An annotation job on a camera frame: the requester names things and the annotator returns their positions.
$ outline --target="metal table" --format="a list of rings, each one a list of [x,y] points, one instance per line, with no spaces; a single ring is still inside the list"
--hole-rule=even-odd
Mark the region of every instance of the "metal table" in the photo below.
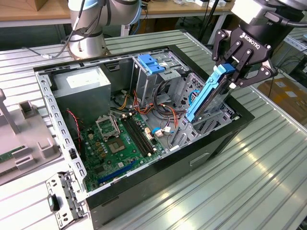
[[[211,74],[210,52],[181,31],[106,39],[112,53],[176,44]],[[37,47],[55,54],[61,45]],[[9,110],[31,100],[49,130],[32,68],[72,60],[64,52],[43,60],[26,50],[0,52],[0,87]],[[105,225],[114,229],[296,229],[307,215],[307,130],[254,88],[233,96],[256,117],[224,152],[159,194]],[[0,187],[0,229],[57,229],[44,181],[68,166],[62,157]],[[90,230],[84,218],[68,228]]]
[[[299,51],[306,50],[304,54],[307,54],[307,41],[303,35],[307,35],[307,28],[294,28],[284,41]]]

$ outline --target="robotiq logo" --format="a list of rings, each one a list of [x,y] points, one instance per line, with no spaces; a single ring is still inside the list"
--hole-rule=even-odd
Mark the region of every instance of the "robotiq logo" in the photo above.
[[[244,38],[249,43],[251,43],[256,49],[260,49],[260,45],[257,42],[255,42],[253,39],[251,39],[249,36],[247,36],[246,33],[243,32],[240,38]]]

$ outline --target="green motherboard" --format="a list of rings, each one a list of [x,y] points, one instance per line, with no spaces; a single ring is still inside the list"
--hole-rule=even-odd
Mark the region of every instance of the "green motherboard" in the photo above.
[[[139,114],[133,115],[130,122],[137,124],[140,133],[146,137],[144,130],[147,126]],[[147,141],[154,148],[154,153],[149,154],[149,156],[144,155],[144,152],[137,147],[139,143],[136,144],[132,140],[133,138],[130,135],[131,129],[129,133],[123,120],[118,119],[117,124],[120,130],[119,137],[110,137],[106,142],[104,142],[99,128],[101,128],[103,133],[106,132],[106,129],[108,129],[108,132],[110,131],[109,123],[99,124],[99,128],[95,125],[81,131],[81,136],[85,143],[83,164],[87,171],[84,182],[88,192],[113,181],[145,163],[154,161],[165,153],[161,144],[154,138],[151,141]]]
[[[25,148],[25,147],[22,145],[22,146],[20,146],[20,147],[17,147],[17,148],[15,148],[15,149],[12,149],[11,151],[8,151],[8,152],[6,152],[6,153],[0,155],[0,163],[3,163],[3,162],[5,162],[5,161],[8,161],[9,159],[12,159],[12,158],[13,158],[12,153],[13,153],[13,152],[16,152],[16,151],[18,151],[18,150],[22,150],[23,148]]]

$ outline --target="workbench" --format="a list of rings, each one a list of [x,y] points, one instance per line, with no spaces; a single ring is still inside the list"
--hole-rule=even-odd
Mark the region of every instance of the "workbench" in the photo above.
[[[294,28],[284,41],[298,51],[304,51],[304,54],[307,54],[307,41],[303,39],[303,35],[307,35],[307,28]]]
[[[210,37],[209,44],[214,41],[215,32],[220,29],[231,13],[235,0],[227,3],[224,7],[217,7],[213,15],[219,15],[219,19]],[[148,19],[152,18],[176,18],[204,16],[206,7],[201,7],[193,2],[185,5],[178,5],[173,0],[166,2],[151,1],[148,3]],[[146,13],[142,10],[141,19],[145,18]],[[70,11],[66,0],[48,0],[39,11],[28,11],[13,7],[0,7],[0,27],[30,26],[30,25],[49,25],[71,23]],[[121,36],[129,35],[129,27],[122,25]]]
[[[208,74],[211,53],[181,31],[106,39],[112,54],[177,45]],[[36,47],[55,54],[61,45]],[[72,60],[68,51],[46,60],[27,50],[0,52],[0,88],[9,110],[30,100],[54,134],[32,68]],[[307,215],[307,130],[253,87],[232,95],[255,116],[223,153],[105,225],[102,230],[296,229]],[[57,229],[45,180],[68,170],[63,157],[0,187],[0,229]],[[68,230],[92,230],[84,218]]]

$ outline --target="blue pcie slot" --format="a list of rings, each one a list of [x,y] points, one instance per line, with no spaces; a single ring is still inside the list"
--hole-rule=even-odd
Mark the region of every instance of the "blue pcie slot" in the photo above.
[[[159,65],[157,59],[154,59],[149,54],[138,55],[138,60],[149,71],[150,74],[155,74],[165,71],[165,68]]]
[[[126,165],[125,167],[123,167],[121,169],[118,169],[117,171],[115,171],[115,172],[113,172],[113,173],[111,173],[111,174],[109,174],[107,176],[104,176],[104,177],[98,179],[98,184],[106,182],[106,181],[108,181],[108,180],[110,180],[110,179],[112,179],[112,178],[114,178],[114,177],[116,177],[116,176],[118,176],[118,175],[120,175],[120,174],[122,174],[122,173],[124,173],[124,172],[126,172],[128,170],[130,170],[134,166],[135,163],[136,163],[136,161],[133,161],[130,164]]]
[[[192,122],[192,120],[195,118],[196,112],[210,96],[212,90],[218,87],[219,79],[223,77],[225,74],[230,74],[233,73],[234,71],[235,68],[230,64],[222,64],[216,68],[216,70],[211,74],[211,76],[206,81],[206,84],[203,87],[200,94],[195,98],[193,103],[188,108],[186,117],[190,122]]]

